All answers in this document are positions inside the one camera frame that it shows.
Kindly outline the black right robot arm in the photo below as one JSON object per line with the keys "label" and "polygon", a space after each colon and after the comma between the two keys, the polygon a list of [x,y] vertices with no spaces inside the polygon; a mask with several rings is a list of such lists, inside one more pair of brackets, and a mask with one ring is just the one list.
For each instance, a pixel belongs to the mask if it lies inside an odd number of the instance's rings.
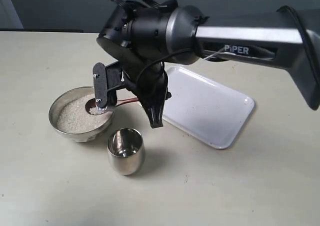
{"label": "black right robot arm", "polygon": [[276,12],[210,18],[194,6],[169,11],[117,6],[97,39],[115,62],[93,67],[95,105],[110,110],[126,89],[141,103],[152,128],[163,125],[165,63],[237,61],[287,71],[312,110],[320,106],[320,11],[282,6]]}

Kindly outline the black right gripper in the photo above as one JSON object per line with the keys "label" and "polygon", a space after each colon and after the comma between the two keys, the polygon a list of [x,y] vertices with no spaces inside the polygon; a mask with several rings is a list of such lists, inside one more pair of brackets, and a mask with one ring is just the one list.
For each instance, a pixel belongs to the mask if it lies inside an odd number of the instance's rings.
{"label": "black right gripper", "polygon": [[[159,59],[165,56],[165,14],[158,9],[135,5],[127,13],[117,6],[100,31],[98,45],[120,62],[123,89],[136,95],[152,129],[163,127],[166,100],[172,97],[168,75]],[[104,111],[108,102],[106,67],[92,69],[95,104]]]}

